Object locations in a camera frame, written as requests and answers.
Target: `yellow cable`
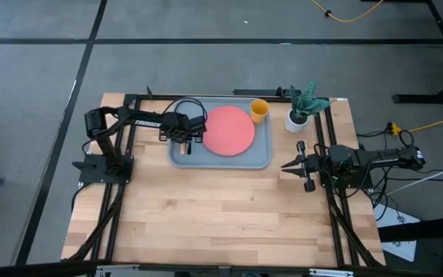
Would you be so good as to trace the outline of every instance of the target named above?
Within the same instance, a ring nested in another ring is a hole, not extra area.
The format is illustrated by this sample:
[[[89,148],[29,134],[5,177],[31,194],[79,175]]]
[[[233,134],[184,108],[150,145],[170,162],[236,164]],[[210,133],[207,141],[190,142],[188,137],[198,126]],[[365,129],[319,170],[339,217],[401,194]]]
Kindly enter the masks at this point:
[[[315,1],[315,0],[311,0],[311,1],[314,2],[314,4],[317,5],[324,13],[327,12],[326,9],[322,8],[322,6],[317,1]],[[350,23],[350,22],[359,20],[360,18],[368,15],[371,11],[373,11],[375,8],[377,8],[383,1],[384,0],[379,1],[377,4],[375,4],[375,6],[371,7],[368,11],[366,11],[363,14],[361,14],[355,18],[352,18],[352,19],[340,19],[340,18],[335,17],[332,13],[329,13],[329,16],[336,21],[343,22],[343,23]]]
[[[442,120],[442,121],[439,121],[439,122],[436,122],[436,123],[431,123],[431,124],[429,124],[429,125],[425,125],[425,126],[422,126],[422,127],[413,128],[413,129],[411,129],[411,130],[409,130],[409,131],[410,131],[410,132],[416,132],[416,131],[420,131],[420,130],[424,130],[424,129],[427,129],[427,128],[431,128],[431,127],[434,127],[434,126],[440,125],[440,124],[442,124],[442,123],[443,123],[443,120]]]

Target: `white cable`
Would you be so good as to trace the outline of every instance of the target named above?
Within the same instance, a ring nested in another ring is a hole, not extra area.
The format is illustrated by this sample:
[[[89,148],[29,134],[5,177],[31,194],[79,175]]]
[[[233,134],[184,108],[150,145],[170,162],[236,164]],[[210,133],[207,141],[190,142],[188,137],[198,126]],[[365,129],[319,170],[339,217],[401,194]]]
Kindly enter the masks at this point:
[[[387,195],[387,196],[390,196],[390,195],[393,194],[393,193],[399,192],[399,191],[401,191],[401,190],[403,190],[403,189],[406,189],[406,188],[411,187],[412,185],[416,185],[416,184],[418,184],[418,183],[420,183],[420,182],[427,181],[427,180],[429,180],[429,179],[435,178],[435,177],[440,176],[440,175],[442,175],[442,174],[443,174],[443,172],[439,172],[439,173],[434,174],[434,175],[432,175],[432,176],[425,177],[425,178],[423,178],[423,179],[421,179],[421,180],[414,181],[414,182],[411,183],[411,184],[407,184],[407,185],[405,185],[405,186],[403,186],[403,187],[401,187],[401,188],[399,188],[399,189],[396,189],[396,190],[393,190],[392,192],[386,193],[386,195]]]

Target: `white pot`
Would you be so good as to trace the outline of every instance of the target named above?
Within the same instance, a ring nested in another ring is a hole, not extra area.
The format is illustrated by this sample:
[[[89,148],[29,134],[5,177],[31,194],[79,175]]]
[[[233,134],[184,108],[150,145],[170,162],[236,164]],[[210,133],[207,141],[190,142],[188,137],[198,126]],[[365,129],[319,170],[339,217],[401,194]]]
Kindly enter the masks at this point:
[[[286,120],[285,120],[285,128],[292,133],[298,133],[301,132],[304,129],[304,126],[307,125],[308,123],[308,117],[307,120],[305,120],[304,123],[302,124],[297,124],[294,123],[291,119],[290,119],[290,112],[291,109],[288,111],[288,114],[286,115]]]

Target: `potted plant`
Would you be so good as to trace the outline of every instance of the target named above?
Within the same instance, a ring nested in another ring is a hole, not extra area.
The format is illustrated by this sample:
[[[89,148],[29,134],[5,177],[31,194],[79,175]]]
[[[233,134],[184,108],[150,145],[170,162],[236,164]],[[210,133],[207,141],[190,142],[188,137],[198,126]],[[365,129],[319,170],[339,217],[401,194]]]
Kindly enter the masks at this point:
[[[304,92],[297,91],[290,86],[291,109],[285,120],[285,127],[289,132],[298,133],[308,122],[308,117],[316,115],[327,108],[331,103],[325,99],[314,98],[316,78],[313,78]]]

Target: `gray carpet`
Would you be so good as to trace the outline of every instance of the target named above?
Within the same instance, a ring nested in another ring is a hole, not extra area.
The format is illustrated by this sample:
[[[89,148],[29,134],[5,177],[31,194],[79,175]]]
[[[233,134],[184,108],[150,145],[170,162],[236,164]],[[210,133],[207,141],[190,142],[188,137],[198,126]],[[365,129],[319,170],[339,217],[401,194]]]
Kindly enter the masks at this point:
[[[0,0],[0,37],[87,38],[98,0]],[[370,2],[321,0],[350,18]],[[443,16],[443,1],[435,1]],[[99,38],[440,38],[426,5],[384,3],[352,24],[325,18],[309,1],[109,1]],[[0,265],[12,261],[23,221],[51,149],[83,45],[0,46]],[[414,128],[443,119],[443,105],[395,105],[395,93],[443,88],[443,46],[96,45],[69,126],[29,262],[54,262],[68,228],[86,140],[83,114],[104,92],[230,94],[235,88],[303,88],[318,78],[318,96],[349,98],[358,132],[387,122]],[[368,149],[383,138],[361,139]],[[399,146],[390,138],[390,146]],[[427,169],[443,168],[443,125],[415,134]],[[395,177],[418,177],[396,170]],[[404,185],[390,182],[389,189]],[[425,182],[394,196],[420,219],[443,217],[443,183]]]

